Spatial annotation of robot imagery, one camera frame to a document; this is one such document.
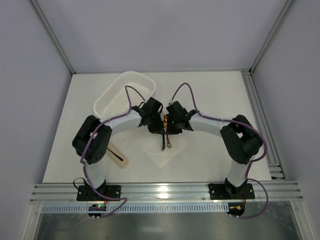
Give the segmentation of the white paper napkin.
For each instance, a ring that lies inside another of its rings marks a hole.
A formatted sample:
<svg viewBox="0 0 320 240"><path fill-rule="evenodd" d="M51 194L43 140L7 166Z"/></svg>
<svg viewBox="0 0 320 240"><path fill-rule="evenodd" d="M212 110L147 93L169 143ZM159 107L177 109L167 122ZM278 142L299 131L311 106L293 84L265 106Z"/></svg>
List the white paper napkin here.
<svg viewBox="0 0 320 240"><path fill-rule="evenodd" d="M164 167L170 160L178 155L189 142L182 136L173 135L169 137L171 147L167 146L167 138L160 134L145 133L135 140L140 148L160 168Z"/></svg>

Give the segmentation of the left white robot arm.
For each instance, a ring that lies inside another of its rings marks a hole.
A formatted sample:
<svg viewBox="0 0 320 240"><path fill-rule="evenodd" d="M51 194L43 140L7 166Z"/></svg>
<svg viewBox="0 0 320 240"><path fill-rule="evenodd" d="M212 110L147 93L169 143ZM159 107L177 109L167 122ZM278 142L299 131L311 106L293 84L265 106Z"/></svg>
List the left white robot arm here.
<svg viewBox="0 0 320 240"><path fill-rule="evenodd" d="M164 135L162 110L163 104L150 97L140 105L130 105L128 112L110 119L103 120L94 115L85 119L72 140L84 173L84 185L78 189L78 201L82 201L84 197L109 201L122 199L120 195L109 191L104 174L101 173L100 161L111 150L111 137L121 132L146 126L150 133Z"/></svg>

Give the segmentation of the silver table knife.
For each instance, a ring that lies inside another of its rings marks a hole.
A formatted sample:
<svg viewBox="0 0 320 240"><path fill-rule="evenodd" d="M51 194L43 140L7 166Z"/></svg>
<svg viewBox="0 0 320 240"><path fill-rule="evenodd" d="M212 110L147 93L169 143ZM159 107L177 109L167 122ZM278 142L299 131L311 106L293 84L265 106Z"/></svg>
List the silver table knife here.
<svg viewBox="0 0 320 240"><path fill-rule="evenodd" d="M167 142L166 142L166 134L162 134L162 147L161 147L161 150L164 151L166 149L166 145L167 145Z"/></svg>

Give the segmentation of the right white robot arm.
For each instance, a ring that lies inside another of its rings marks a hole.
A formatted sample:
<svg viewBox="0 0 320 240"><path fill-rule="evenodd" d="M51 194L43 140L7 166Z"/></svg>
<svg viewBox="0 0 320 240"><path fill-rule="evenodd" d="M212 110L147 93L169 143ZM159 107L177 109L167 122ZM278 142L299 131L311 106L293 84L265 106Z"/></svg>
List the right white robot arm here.
<svg viewBox="0 0 320 240"><path fill-rule="evenodd" d="M220 119L206 116L195 109L187 111L178 101L170 103L166 110L167 130L170 135L196 131L222 138L231 158L229 173L221 187L222 195L228 199L240 198L248 182L252 163L260 161L264 156L257 159L254 157L261 148L267 149L261 133L240 114L232 119Z"/></svg>

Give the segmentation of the gold ornate spoon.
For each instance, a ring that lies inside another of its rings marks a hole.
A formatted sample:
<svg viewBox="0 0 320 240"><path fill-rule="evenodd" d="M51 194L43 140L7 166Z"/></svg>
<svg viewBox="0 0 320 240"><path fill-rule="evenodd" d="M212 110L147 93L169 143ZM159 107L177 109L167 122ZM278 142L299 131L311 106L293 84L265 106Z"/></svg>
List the gold ornate spoon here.
<svg viewBox="0 0 320 240"><path fill-rule="evenodd" d="M166 137L166 146L170 149L172 147L171 141L169 139L167 130L168 130L168 117L166 114L163 115L163 126L165 131L165 137Z"/></svg>

